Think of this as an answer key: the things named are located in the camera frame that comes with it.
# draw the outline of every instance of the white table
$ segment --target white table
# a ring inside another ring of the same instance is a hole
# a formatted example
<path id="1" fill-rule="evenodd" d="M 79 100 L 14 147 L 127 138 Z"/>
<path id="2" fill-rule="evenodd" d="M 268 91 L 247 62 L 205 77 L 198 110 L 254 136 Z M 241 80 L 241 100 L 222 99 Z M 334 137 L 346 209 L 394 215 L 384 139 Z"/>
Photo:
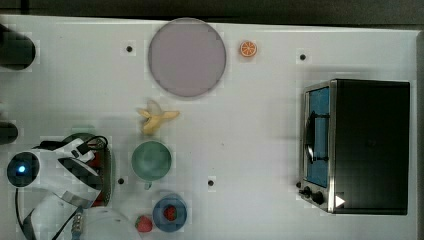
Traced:
<path id="1" fill-rule="evenodd" d="M 125 179 L 114 209 L 134 222 L 168 191 L 188 204 L 181 231 L 143 239 L 416 239 L 416 31 L 211 24 L 227 48 L 226 71 L 211 93 L 185 100 L 161 89 L 147 67 L 150 39 L 165 22 L 3 15 L 0 23 L 27 32 L 39 50 L 28 70 L 0 69 L 1 117 L 21 133 L 0 146 L 2 169 L 16 151 L 92 125 L 110 140 L 116 180 Z M 238 53 L 242 40 L 258 45 L 251 60 Z M 328 215 L 297 196 L 301 92 L 335 77 L 411 82 L 407 216 Z M 173 151 L 172 170 L 145 191 L 129 164 L 143 141 L 136 108 L 148 99 L 181 115 L 156 136 Z M 0 177 L 0 232 L 20 239 L 14 188 Z M 216 179 L 211 189 L 208 177 Z M 27 195 L 25 211 L 42 193 Z"/>

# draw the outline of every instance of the green cup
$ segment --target green cup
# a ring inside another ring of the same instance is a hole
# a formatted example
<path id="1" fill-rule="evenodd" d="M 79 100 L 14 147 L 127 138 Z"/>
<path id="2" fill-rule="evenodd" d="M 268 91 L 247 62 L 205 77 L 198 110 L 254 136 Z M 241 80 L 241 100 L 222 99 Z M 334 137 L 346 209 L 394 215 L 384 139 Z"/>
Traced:
<path id="1" fill-rule="evenodd" d="M 169 172 L 171 162 L 171 152 L 165 145 L 146 141 L 134 150 L 131 165 L 135 174 L 147 182 L 144 189 L 148 190 L 153 181 L 163 178 Z"/>

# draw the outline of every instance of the orange slice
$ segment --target orange slice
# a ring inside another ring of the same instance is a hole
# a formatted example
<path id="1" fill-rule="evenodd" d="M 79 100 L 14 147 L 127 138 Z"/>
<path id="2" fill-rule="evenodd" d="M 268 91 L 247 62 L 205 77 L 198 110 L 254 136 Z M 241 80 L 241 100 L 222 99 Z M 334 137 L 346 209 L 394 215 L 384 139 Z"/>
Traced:
<path id="1" fill-rule="evenodd" d="M 240 53 L 243 57 L 253 57 L 255 56 L 258 47 L 251 41 L 244 41 L 240 45 Z"/>

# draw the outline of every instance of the oven knob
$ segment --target oven knob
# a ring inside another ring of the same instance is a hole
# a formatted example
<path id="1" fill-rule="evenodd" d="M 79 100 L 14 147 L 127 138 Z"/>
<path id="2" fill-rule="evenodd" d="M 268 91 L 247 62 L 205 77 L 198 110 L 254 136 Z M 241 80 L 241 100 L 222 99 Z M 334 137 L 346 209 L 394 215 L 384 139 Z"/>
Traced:
<path id="1" fill-rule="evenodd" d="M 299 190 L 299 193 L 302 194 L 304 197 L 309 198 L 311 196 L 311 189 L 309 187 L 303 188 L 303 190 Z"/>
<path id="2" fill-rule="evenodd" d="M 312 193 L 312 201 L 314 201 L 318 205 L 321 205 L 324 203 L 324 196 L 320 191 Z"/>

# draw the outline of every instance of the toaster oven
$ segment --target toaster oven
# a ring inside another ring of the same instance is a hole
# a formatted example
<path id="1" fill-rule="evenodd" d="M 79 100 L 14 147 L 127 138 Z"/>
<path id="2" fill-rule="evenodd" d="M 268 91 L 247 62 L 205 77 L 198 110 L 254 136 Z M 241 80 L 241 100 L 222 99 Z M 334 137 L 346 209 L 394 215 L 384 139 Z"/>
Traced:
<path id="1" fill-rule="evenodd" d="M 304 91 L 302 199 L 329 213 L 405 215 L 408 82 L 334 79 Z"/>

